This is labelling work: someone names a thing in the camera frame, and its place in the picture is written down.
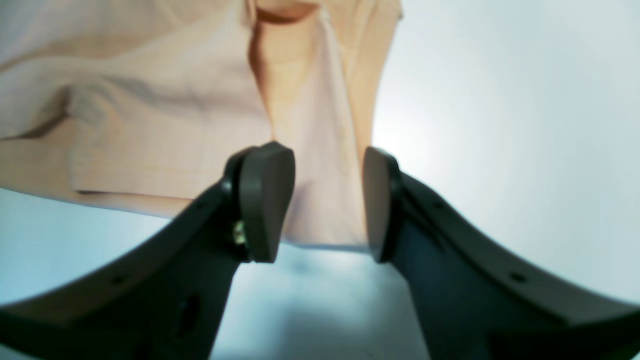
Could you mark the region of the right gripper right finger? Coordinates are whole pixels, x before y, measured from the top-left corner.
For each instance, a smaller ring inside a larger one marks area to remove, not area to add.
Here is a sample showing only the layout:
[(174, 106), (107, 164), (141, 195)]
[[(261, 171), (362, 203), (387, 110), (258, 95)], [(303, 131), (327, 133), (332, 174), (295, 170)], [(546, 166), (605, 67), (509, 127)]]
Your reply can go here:
[(574, 285), (470, 224), (390, 153), (369, 146), (363, 197), (371, 255), (409, 287), (432, 360), (631, 360), (637, 304)]

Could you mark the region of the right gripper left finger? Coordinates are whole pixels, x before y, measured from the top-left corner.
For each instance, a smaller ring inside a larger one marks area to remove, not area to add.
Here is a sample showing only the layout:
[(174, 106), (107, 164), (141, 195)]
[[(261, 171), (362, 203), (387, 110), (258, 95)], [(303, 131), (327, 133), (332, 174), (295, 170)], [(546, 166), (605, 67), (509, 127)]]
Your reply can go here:
[(1, 344), (42, 360), (206, 360), (241, 264), (272, 264), (295, 184), (276, 141), (231, 156), (220, 180), (125, 255), (1, 308)]

